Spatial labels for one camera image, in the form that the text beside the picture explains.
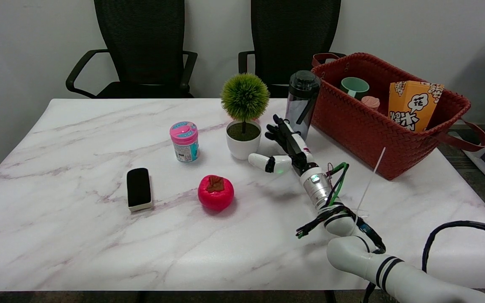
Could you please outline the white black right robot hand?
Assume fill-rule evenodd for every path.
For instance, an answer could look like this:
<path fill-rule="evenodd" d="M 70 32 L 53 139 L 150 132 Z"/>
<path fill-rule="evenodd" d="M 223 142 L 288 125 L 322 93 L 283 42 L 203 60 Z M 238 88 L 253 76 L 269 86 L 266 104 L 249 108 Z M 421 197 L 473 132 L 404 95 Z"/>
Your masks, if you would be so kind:
<path fill-rule="evenodd" d="M 308 146 L 304 142 L 301 133 L 291 128 L 290 122 L 278 115 L 273 115 L 275 125 L 268 124 L 265 137 L 275 141 L 286 153 L 266 157 L 262 154 L 252 153 L 248 162 L 258 169 L 270 174 L 282 174 L 290 169 L 301 176 L 306 171 L 317 167 Z"/>

